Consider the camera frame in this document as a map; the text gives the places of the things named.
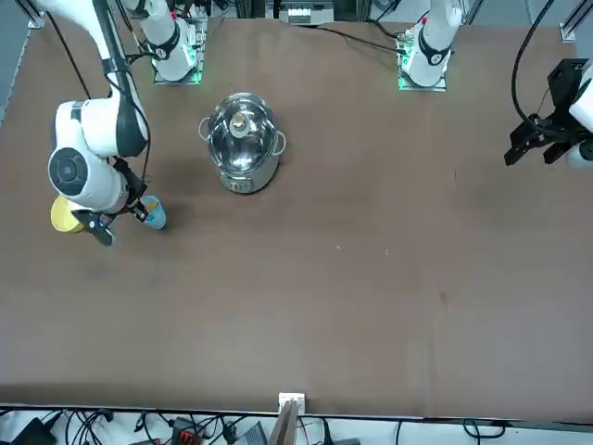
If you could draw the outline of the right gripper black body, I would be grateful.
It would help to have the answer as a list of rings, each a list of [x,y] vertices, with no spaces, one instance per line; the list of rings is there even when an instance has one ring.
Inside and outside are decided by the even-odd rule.
[[[112,167],[124,178],[125,187],[128,192],[126,205],[131,206],[147,189],[145,180],[132,171],[129,163],[125,159],[115,157]]]

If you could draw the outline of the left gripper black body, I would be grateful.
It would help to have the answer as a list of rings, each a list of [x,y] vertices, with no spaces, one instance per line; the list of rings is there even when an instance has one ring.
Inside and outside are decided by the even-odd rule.
[[[570,114],[587,67],[585,58],[564,58],[548,76],[549,92],[554,110],[546,117],[537,117],[536,124],[547,132],[577,134],[584,127]]]

